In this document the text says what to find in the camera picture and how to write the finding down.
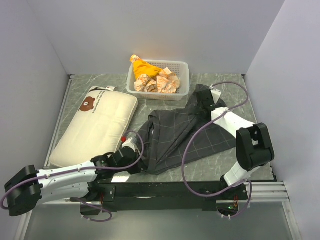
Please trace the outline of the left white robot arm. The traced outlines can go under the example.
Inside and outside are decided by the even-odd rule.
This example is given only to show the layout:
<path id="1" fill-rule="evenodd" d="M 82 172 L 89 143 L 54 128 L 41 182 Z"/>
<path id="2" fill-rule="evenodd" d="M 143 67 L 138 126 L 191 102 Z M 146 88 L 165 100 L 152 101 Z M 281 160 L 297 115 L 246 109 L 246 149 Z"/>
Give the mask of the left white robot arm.
<path id="1" fill-rule="evenodd" d="M 69 167 L 37 170 L 28 165 L 5 184 L 0 207 L 16 217 L 40 204 L 65 198 L 94 201 L 100 195 L 94 183 L 111 179 L 116 173 L 134 175 L 146 169 L 142 154 L 128 146 Z"/>

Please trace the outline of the cream bear print pillow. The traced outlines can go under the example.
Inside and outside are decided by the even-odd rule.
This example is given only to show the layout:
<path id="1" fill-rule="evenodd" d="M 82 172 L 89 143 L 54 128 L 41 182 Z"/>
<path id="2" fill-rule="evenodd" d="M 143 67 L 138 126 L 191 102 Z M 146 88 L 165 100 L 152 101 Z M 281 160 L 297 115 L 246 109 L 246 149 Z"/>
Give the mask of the cream bear print pillow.
<path id="1" fill-rule="evenodd" d="M 49 157 L 57 168 L 82 164 L 114 153 L 138 107 L 138 99 L 114 87 L 93 86 Z"/>

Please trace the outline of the aluminium frame rail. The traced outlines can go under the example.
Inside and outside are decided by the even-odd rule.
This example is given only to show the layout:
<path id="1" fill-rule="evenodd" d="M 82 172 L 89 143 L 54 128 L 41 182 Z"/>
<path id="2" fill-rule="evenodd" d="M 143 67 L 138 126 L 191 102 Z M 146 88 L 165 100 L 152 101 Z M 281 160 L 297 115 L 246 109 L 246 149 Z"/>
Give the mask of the aluminium frame rail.
<path id="1" fill-rule="evenodd" d="M 192 74 L 190 91 L 197 84 L 210 86 L 218 83 L 217 88 L 222 92 L 222 99 L 227 106 L 233 107 L 246 99 L 245 82 L 241 74 Z M 125 74 L 79 74 L 71 75 L 63 98 L 57 126 L 49 147 L 50 155 L 67 130 L 71 120 L 80 107 L 87 92 L 92 87 L 115 87 L 117 91 L 127 92 L 127 76 Z M 180 101 L 139 99 L 137 109 L 130 122 L 129 129 L 138 131 L 149 114 L 154 110 L 173 110 L 183 108 L 188 97 Z M 222 153 L 188 163 L 185 166 L 185 176 L 189 183 L 195 181 L 216 181 L 225 174 L 236 162 L 236 150 L 231 149 Z M 278 182 L 273 175 L 270 164 L 263 166 L 251 175 L 252 202 L 287 202 L 289 196 L 283 182 Z M 181 182 L 181 169 L 175 168 L 160 175 L 137 174 L 129 175 L 121 172 L 116 175 L 117 182 L 127 183 L 163 183 Z"/>

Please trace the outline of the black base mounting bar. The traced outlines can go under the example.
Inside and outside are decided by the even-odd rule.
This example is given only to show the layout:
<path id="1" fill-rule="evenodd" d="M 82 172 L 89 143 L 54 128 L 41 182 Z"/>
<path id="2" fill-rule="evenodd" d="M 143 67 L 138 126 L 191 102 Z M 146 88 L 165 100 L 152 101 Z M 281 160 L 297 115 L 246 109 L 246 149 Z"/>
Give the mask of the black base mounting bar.
<path id="1" fill-rule="evenodd" d="M 95 182 L 89 184 L 89 193 L 80 199 L 102 203 L 111 212 L 196 210 L 216 211 L 217 201 L 233 202 L 248 199 L 244 184 L 214 197 L 200 197 L 191 193 L 183 182 Z"/>

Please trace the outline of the orange patterned pillowcase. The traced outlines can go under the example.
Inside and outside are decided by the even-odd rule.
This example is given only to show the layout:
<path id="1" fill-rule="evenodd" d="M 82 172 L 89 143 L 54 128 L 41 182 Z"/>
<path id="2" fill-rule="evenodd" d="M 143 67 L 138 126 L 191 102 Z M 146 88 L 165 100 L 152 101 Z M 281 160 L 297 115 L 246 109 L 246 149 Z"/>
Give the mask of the orange patterned pillowcase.
<path id="1" fill-rule="evenodd" d="M 181 81 L 168 67 L 154 66 L 137 55 L 130 57 L 133 65 L 135 82 L 134 90 L 137 92 L 175 94 L 180 88 Z"/>

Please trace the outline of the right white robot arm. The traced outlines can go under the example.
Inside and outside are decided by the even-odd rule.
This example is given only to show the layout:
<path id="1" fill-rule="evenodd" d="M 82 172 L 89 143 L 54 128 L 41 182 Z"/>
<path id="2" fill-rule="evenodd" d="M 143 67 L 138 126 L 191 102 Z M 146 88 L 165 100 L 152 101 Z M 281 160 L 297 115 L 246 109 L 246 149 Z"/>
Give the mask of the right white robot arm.
<path id="1" fill-rule="evenodd" d="M 195 96 L 200 114 L 235 138 L 236 163 L 223 176 L 226 183 L 219 187 L 221 197 L 230 200 L 237 194 L 234 184 L 247 180 L 256 170 L 273 161 L 275 152 L 267 125 L 250 122 L 231 112 L 220 101 L 220 94 L 220 91 L 206 89 Z"/>

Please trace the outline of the white plastic basket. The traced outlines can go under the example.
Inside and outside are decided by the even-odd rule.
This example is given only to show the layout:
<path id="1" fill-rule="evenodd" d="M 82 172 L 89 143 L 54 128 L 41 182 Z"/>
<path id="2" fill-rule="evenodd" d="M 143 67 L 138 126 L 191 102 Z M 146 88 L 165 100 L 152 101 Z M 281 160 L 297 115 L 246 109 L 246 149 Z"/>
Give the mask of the white plastic basket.
<path id="1" fill-rule="evenodd" d="M 189 65 L 182 61 L 130 58 L 126 90 L 140 99 L 180 101 L 190 91 Z"/>

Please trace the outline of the dark grey checked pillowcase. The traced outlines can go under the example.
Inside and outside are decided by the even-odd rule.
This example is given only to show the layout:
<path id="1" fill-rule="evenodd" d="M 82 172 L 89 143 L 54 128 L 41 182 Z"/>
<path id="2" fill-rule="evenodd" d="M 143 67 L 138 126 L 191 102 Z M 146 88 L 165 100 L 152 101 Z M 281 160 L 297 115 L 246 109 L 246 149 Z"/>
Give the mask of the dark grey checked pillowcase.
<path id="1" fill-rule="evenodd" d="M 183 154 L 185 162 L 191 163 L 236 147 L 236 139 L 216 124 L 201 130 L 211 120 L 198 115 L 196 92 L 209 90 L 198 84 L 184 108 L 154 110 L 138 131 L 137 146 L 143 150 L 144 171 L 159 175 L 181 166 Z"/>

